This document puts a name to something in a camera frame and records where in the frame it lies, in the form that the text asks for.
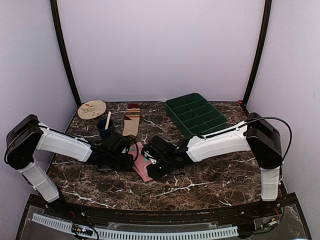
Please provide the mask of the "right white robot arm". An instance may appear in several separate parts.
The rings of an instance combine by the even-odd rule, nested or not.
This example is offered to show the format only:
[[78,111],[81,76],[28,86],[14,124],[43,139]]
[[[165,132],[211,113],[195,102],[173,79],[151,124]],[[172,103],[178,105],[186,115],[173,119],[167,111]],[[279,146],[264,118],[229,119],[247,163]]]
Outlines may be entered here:
[[280,132],[269,121],[274,116],[262,117],[252,112],[247,119],[229,128],[208,134],[197,134],[174,145],[159,136],[146,144],[141,154],[151,163],[146,167],[150,178],[157,181],[174,169],[199,163],[208,158],[235,152],[251,151],[260,169],[261,200],[255,213],[266,217],[275,208],[281,182],[282,166],[287,152],[282,151]]

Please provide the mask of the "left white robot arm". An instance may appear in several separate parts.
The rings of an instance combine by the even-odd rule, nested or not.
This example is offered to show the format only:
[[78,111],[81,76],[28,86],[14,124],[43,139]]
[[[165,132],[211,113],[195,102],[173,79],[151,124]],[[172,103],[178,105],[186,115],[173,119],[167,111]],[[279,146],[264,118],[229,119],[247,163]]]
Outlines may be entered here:
[[128,171],[133,168],[136,156],[129,153],[131,140],[118,132],[105,139],[89,141],[60,132],[28,115],[6,136],[4,162],[17,170],[51,204],[51,210],[60,218],[71,213],[63,194],[34,158],[35,151],[46,151],[66,156],[79,162]]

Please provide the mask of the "green compartment tray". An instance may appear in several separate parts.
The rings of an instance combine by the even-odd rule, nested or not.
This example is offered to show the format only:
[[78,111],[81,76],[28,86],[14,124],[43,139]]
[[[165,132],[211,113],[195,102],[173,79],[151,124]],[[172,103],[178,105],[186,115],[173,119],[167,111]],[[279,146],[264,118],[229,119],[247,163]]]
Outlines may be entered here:
[[166,114],[185,138],[206,135],[227,127],[227,118],[197,92],[165,102]]

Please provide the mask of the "pink patterned sock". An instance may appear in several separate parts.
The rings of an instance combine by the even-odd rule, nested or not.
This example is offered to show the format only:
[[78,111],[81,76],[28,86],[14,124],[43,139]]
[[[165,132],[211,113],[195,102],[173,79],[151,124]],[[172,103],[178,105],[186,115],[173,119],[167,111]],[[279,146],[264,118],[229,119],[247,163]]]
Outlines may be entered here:
[[132,168],[139,174],[139,176],[142,178],[144,182],[149,182],[153,180],[151,177],[149,177],[148,170],[147,170],[147,166],[151,164],[151,161],[145,158],[141,154],[142,148],[143,148],[143,144],[141,142],[138,142],[137,146],[133,144],[129,148],[128,153],[133,155],[134,159],[136,156],[138,156],[136,161],[133,163]]

